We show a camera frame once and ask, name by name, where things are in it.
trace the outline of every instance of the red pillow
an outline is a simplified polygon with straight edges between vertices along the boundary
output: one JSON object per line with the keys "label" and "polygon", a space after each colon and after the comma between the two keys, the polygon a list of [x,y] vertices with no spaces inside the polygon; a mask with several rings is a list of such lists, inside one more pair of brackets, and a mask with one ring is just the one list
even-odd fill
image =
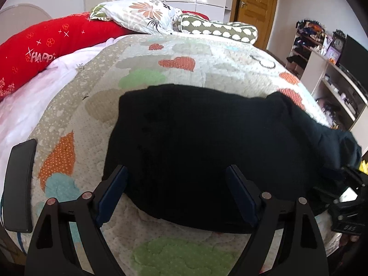
{"label": "red pillow", "polygon": [[90,20],[89,12],[39,23],[0,45],[0,101],[43,71],[55,58],[136,34],[114,22]]}
{"label": "red pillow", "polygon": [[186,11],[186,10],[183,10],[182,11],[183,13],[193,13],[193,14],[196,14],[196,15],[199,15],[201,16],[202,18],[204,18],[205,20],[209,20],[208,16],[202,14],[202,13],[199,13],[199,12],[195,12],[195,11]]}

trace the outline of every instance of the black cloth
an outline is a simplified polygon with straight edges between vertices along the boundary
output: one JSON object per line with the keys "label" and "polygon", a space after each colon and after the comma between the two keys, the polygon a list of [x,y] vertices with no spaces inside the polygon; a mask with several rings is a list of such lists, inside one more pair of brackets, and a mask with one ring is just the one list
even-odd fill
{"label": "black cloth", "polygon": [[[317,183],[323,166],[357,167],[360,158],[350,132],[318,124],[281,93],[244,98],[161,85],[121,96],[103,179],[123,164],[126,194],[149,215],[249,233],[225,183],[226,167],[236,164],[261,191],[294,201]],[[316,202],[315,213],[320,207]]]}
{"label": "black cloth", "polygon": [[295,62],[302,69],[305,69],[307,67],[307,63],[308,63],[308,61],[306,61],[305,59],[301,58],[301,56],[299,56],[299,55],[294,55],[294,56],[287,57],[286,60],[288,62],[290,62],[290,63]]}

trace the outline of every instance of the floral pillowcase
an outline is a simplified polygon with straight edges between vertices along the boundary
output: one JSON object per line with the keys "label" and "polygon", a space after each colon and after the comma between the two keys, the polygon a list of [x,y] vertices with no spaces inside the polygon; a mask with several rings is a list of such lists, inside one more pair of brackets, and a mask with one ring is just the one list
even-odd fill
{"label": "floral pillowcase", "polygon": [[95,6],[91,20],[113,20],[124,28],[146,34],[170,34],[181,9],[159,0],[112,0]]}

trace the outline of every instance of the quilt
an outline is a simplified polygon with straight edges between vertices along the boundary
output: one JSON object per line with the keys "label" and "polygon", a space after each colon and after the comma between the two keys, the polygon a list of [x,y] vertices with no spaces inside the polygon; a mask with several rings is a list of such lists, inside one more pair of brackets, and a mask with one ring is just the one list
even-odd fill
{"label": "quilt", "polygon": [[[79,67],[29,137],[38,141],[31,185],[33,225],[48,198],[73,200],[93,191],[101,181],[119,97],[130,90],[164,83],[208,87],[249,98],[280,91],[313,119],[328,124],[301,82],[251,45],[174,35],[126,36]],[[316,220],[329,254],[338,247],[339,235],[330,231],[326,212]],[[131,276],[225,276],[250,237],[153,218],[125,194],[101,230],[122,270]],[[75,223],[71,223],[71,232],[82,267],[92,272]],[[281,235],[282,230],[275,232],[262,270],[272,267]],[[10,236],[17,242],[16,233]],[[22,234],[25,250],[31,237]]]}

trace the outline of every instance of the white sheet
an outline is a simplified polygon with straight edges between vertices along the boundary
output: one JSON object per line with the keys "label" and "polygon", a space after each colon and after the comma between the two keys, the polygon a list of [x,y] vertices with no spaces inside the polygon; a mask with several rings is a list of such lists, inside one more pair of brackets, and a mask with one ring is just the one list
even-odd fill
{"label": "white sheet", "polygon": [[12,147],[28,139],[54,96],[76,76],[78,65],[86,64],[104,48],[124,37],[110,38],[104,43],[55,59],[0,103],[0,198]]}

